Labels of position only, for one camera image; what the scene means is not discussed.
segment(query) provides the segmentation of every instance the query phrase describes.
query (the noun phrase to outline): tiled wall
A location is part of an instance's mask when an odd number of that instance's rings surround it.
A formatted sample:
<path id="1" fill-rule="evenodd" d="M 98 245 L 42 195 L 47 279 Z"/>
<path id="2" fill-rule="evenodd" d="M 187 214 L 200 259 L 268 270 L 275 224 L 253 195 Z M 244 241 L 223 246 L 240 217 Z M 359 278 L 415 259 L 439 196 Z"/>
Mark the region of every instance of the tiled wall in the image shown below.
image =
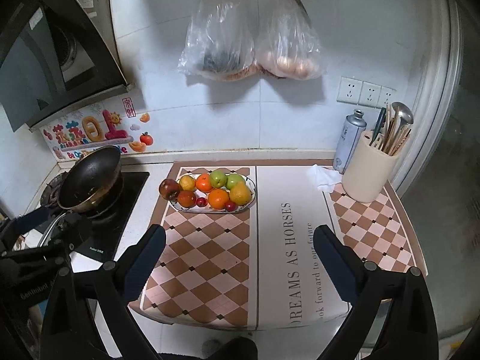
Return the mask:
<path id="1" fill-rule="evenodd" d="M 250 27 L 258 33 L 268 0 L 249 0 Z M 148 124 L 128 118 L 122 98 L 99 104 L 122 117 L 118 128 L 146 152 L 245 148 L 334 149 L 346 115 L 355 108 L 336 101 L 341 76 L 397 90 L 413 106 L 428 58 L 430 0 L 302 0 L 324 47 L 328 72 L 311 81 L 251 76 L 216 82 L 176 72 L 190 14 L 197 0 L 111 0 L 122 69 L 136 90 L 127 96 Z M 378 110 L 363 107 L 372 125 Z M 50 123 L 63 126 L 82 117 Z M 140 130 L 130 130 L 132 124 Z M 48 140 L 51 147 L 56 140 Z M 124 150 L 133 152 L 128 143 Z"/>
<path id="2" fill-rule="evenodd" d="M 8 215 L 23 215 L 55 159 L 38 132 L 25 125 L 12 132 L 1 105 L 0 151 L 0 207 Z"/>

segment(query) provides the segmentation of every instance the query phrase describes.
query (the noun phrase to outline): electrical outlet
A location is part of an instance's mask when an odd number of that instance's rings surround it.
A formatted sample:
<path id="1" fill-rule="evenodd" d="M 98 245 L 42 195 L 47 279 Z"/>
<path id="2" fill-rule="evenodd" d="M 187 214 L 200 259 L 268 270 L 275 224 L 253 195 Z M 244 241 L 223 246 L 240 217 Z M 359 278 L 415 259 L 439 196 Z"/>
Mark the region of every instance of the electrical outlet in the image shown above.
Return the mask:
<path id="1" fill-rule="evenodd" d="M 375 85 L 370 82 L 363 82 L 360 100 L 358 104 L 368 105 L 369 107 L 376 107 L 378 99 L 380 98 L 380 85 Z"/>
<path id="2" fill-rule="evenodd" d="M 362 82 L 357 79 L 342 77 L 340 89 L 338 91 L 337 101 L 356 104 L 360 98 Z"/>
<path id="3" fill-rule="evenodd" d="M 397 91 L 395 89 L 382 86 L 380 90 L 380 98 L 378 99 L 377 108 L 386 107 L 387 103 L 392 104 L 395 101 L 395 95 Z"/>

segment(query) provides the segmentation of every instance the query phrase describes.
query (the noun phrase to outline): frying pan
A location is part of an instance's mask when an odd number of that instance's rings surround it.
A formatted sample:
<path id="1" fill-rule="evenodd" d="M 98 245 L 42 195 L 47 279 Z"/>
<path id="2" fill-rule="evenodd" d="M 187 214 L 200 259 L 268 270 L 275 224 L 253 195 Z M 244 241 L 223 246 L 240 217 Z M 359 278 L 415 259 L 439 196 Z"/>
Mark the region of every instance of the frying pan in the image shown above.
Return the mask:
<path id="1" fill-rule="evenodd" d="M 78 213 L 95 209 L 119 177 L 120 156 L 116 146 L 104 146 L 79 160 L 60 186 L 58 205 Z"/>

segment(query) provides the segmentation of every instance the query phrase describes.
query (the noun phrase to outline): metal can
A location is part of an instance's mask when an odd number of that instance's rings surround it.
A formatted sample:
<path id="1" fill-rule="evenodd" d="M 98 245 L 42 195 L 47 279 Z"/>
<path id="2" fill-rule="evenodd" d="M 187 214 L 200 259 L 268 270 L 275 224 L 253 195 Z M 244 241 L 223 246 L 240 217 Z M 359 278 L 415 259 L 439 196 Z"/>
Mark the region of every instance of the metal can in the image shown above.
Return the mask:
<path id="1" fill-rule="evenodd" d="M 342 135 L 338 141 L 337 151 L 335 152 L 335 159 L 333 161 L 333 168 L 339 173 L 344 174 L 345 169 L 349 166 L 353 152 L 357 147 L 360 135 L 367 128 L 367 123 L 363 120 L 363 112 L 356 109 L 353 115 L 346 117 L 342 128 Z"/>

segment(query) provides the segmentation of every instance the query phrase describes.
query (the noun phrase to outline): white countertop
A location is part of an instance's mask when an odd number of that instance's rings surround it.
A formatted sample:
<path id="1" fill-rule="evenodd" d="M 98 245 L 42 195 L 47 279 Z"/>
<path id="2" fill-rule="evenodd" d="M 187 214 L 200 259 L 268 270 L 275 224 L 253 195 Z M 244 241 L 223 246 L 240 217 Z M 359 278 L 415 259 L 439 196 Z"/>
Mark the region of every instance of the white countertop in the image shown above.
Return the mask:
<path id="1" fill-rule="evenodd" d="M 149 172 L 145 185 L 143 186 L 138 200 L 133 208 L 127 225 L 123 231 L 120 243 L 114 260 L 117 261 L 123 252 L 130 246 L 136 244 L 142 235 L 147 231 L 153 209 L 158 200 L 158 186 L 172 167 L 172 163 L 149 163 L 122 166 L 122 172 Z M 36 194 L 30 207 L 37 207 L 40 202 L 40 195 L 45 185 L 50 182 L 56 175 L 68 169 L 60 169 L 56 167 L 46 179 L 44 185 Z M 33 248 L 38 244 L 42 234 L 36 230 L 31 230 L 25 237 L 25 243 L 28 247 Z M 77 252 L 70 254 L 71 266 L 74 272 L 84 272 L 98 269 L 102 264 L 94 259 L 83 256 Z"/>

